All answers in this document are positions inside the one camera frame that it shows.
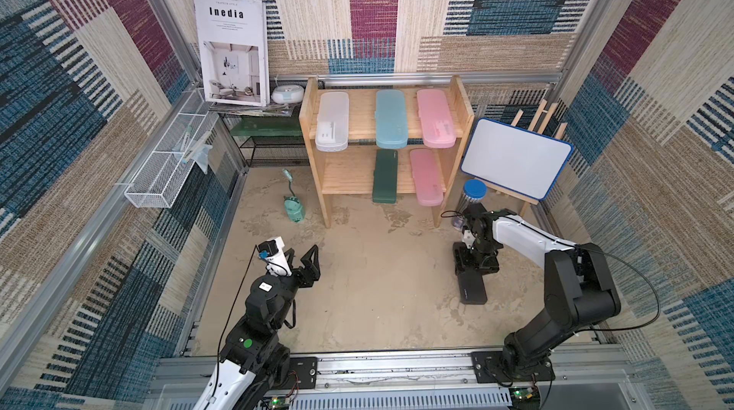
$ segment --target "pink pencil case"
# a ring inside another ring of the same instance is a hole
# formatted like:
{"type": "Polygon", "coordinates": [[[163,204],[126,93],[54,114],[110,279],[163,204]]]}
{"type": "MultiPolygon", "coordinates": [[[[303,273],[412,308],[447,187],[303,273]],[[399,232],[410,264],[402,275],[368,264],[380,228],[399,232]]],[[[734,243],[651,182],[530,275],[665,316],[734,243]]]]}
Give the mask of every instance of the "pink pencil case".
{"type": "Polygon", "coordinates": [[[431,149],[413,149],[410,151],[410,168],[413,182],[416,184],[418,204],[438,206],[443,202],[441,191],[441,174],[436,165],[436,158],[431,149]]]}
{"type": "Polygon", "coordinates": [[[421,119],[423,144],[436,149],[454,147],[454,119],[442,89],[417,91],[417,116],[421,119]]]}

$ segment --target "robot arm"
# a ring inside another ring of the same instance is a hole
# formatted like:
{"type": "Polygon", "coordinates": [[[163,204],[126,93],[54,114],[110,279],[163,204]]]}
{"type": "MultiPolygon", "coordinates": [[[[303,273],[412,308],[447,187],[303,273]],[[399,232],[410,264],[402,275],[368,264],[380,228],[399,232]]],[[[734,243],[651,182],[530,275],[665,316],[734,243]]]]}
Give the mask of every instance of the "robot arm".
{"type": "Polygon", "coordinates": [[[291,351],[280,344],[278,330],[285,323],[295,326],[296,292],[312,287],[321,277],[318,247],[301,258],[303,267],[291,270],[294,251],[283,252],[280,237],[259,244],[260,258],[268,273],[250,287],[245,313],[227,334],[219,352],[219,364],[193,410],[252,410],[271,387],[285,381],[291,351]],[[286,316],[294,309],[294,324],[286,316]]]}
{"type": "Polygon", "coordinates": [[[487,212],[479,203],[471,204],[464,214],[465,257],[475,264],[493,259],[491,267],[484,267],[485,274],[499,270],[496,256],[503,245],[545,271],[543,310],[525,327],[509,334],[501,358],[485,365],[497,381],[529,381],[533,374],[537,378],[537,370],[547,372],[550,366],[547,358],[551,349],[581,327],[619,314],[622,305],[599,246],[579,246],[528,224],[511,211],[487,212]]]}

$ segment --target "white label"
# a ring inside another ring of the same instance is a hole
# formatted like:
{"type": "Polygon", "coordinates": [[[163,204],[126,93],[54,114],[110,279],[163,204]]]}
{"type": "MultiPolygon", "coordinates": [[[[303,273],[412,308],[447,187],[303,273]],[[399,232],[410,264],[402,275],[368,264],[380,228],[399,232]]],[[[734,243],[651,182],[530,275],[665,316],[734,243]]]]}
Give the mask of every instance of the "white label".
{"type": "Polygon", "coordinates": [[[334,131],[334,122],[318,122],[317,135],[319,141],[322,143],[335,143],[336,135],[334,131]]]}
{"type": "Polygon", "coordinates": [[[436,136],[438,138],[445,138],[446,136],[451,134],[451,126],[445,120],[436,122],[434,124],[434,129],[436,130],[436,136]]]}

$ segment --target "blue whiteboard frame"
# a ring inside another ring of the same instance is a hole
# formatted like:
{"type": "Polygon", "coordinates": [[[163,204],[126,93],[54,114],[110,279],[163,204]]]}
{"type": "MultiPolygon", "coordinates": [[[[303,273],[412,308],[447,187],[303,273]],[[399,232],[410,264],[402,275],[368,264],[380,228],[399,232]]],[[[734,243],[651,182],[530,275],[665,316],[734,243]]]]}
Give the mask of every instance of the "blue whiteboard frame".
{"type": "MultiPolygon", "coordinates": [[[[513,127],[512,125],[509,125],[507,123],[504,123],[504,122],[501,122],[501,121],[498,121],[498,120],[492,120],[492,119],[487,119],[486,117],[482,117],[481,119],[477,120],[477,122],[479,122],[480,120],[489,120],[490,122],[499,123],[500,125],[504,125],[506,127],[514,128],[515,130],[521,130],[521,131],[525,131],[527,133],[533,133],[536,136],[541,136],[543,138],[548,138],[548,139],[552,139],[554,141],[562,142],[563,144],[567,144],[568,147],[571,148],[571,150],[568,152],[568,156],[566,156],[566,159],[563,161],[563,164],[561,165],[561,168],[555,174],[555,177],[553,179],[553,182],[550,183],[550,186],[548,186],[548,190],[546,191],[546,194],[543,195],[542,198],[536,198],[535,196],[527,195],[527,194],[524,194],[524,193],[522,193],[520,191],[516,191],[515,189],[510,188],[510,187],[507,187],[506,185],[497,184],[497,183],[494,183],[494,182],[490,181],[489,179],[484,179],[483,177],[472,175],[471,173],[464,171],[464,159],[462,158],[461,168],[460,168],[461,171],[462,171],[462,173],[466,173],[467,175],[478,177],[479,179],[485,180],[488,183],[499,185],[501,188],[506,188],[507,190],[513,191],[513,192],[515,192],[517,194],[524,195],[524,196],[527,196],[527,197],[532,198],[532,199],[536,199],[539,202],[542,202],[544,199],[546,199],[546,196],[548,196],[548,194],[551,192],[551,189],[555,185],[555,182],[558,180],[558,176],[561,175],[561,172],[563,171],[564,167],[568,163],[568,160],[571,158],[571,155],[573,154],[573,151],[575,150],[573,144],[571,144],[568,141],[563,141],[563,140],[560,140],[560,139],[551,138],[550,136],[546,136],[546,135],[543,135],[543,134],[540,134],[540,133],[536,133],[535,131],[526,130],[525,128],[513,127]]],[[[473,138],[474,138],[474,132],[472,131],[471,137],[469,138],[469,142],[466,145],[466,150],[464,151],[464,154],[466,154],[466,151],[469,150],[469,146],[471,146],[471,141],[473,140],[473,138]]]]}

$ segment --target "wooden shelf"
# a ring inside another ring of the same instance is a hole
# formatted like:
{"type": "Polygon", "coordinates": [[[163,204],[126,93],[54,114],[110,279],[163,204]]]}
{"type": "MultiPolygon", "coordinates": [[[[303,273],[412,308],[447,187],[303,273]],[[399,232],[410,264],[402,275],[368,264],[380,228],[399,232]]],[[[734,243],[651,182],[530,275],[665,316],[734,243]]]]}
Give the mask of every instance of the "wooden shelf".
{"type": "MultiPolygon", "coordinates": [[[[405,93],[405,107],[408,112],[408,138],[423,138],[421,122],[417,117],[417,87],[400,88],[405,93]]],[[[451,187],[456,179],[461,157],[466,147],[466,136],[471,132],[474,121],[474,111],[469,103],[469,97],[458,75],[451,78],[446,93],[448,108],[454,118],[456,143],[445,149],[431,149],[440,170],[441,190],[451,193],[451,187]]],[[[374,120],[378,89],[349,89],[338,90],[349,94],[349,139],[375,140],[377,125],[374,120]]],[[[303,104],[298,115],[301,130],[304,136],[308,162],[311,165],[313,181],[317,187],[318,203],[322,208],[324,224],[331,226],[331,211],[335,199],[340,194],[371,194],[374,182],[374,164],[378,147],[375,145],[350,145],[340,152],[321,152],[316,148],[316,127],[318,120],[318,106],[321,96],[329,90],[319,90],[316,78],[308,79],[308,85],[303,96],[303,104]]],[[[398,149],[398,194],[415,194],[416,185],[412,179],[410,168],[410,151],[425,148],[416,144],[398,149]]],[[[433,224],[441,224],[441,212],[446,209],[448,195],[443,196],[443,202],[431,208],[433,224]]]]}
{"type": "MultiPolygon", "coordinates": [[[[323,194],[371,194],[374,179],[374,161],[377,146],[349,146],[340,152],[326,152],[324,176],[322,180],[323,194]]],[[[426,149],[421,144],[410,145],[398,149],[398,193],[415,194],[416,185],[412,179],[410,168],[410,151],[426,149]]],[[[438,149],[433,149],[436,165],[440,167],[438,149]]],[[[446,185],[441,180],[441,190],[446,192],[446,185]]]]}
{"type": "MultiPolygon", "coordinates": [[[[417,116],[417,91],[420,88],[412,87],[405,89],[397,89],[405,94],[405,111],[408,113],[408,138],[423,138],[423,130],[421,129],[421,120],[417,116]]],[[[448,96],[448,89],[442,88],[448,96]]],[[[347,92],[349,94],[349,139],[350,141],[357,139],[375,139],[377,132],[377,123],[374,120],[374,112],[376,108],[377,92],[376,89],[350,89],[350,90],[317,90],[316,105],[313,108],[313,116],[311,117],[309,137],[316,139],[317,137],[317,119],[318,107],[321,104],[321,96],[327,92],[347,92]]],[[[454,106],[449,106],[451,116],[454,118],[454,130],[456,137],[464,136],[464,128],[459,122],[454,106]]]]}

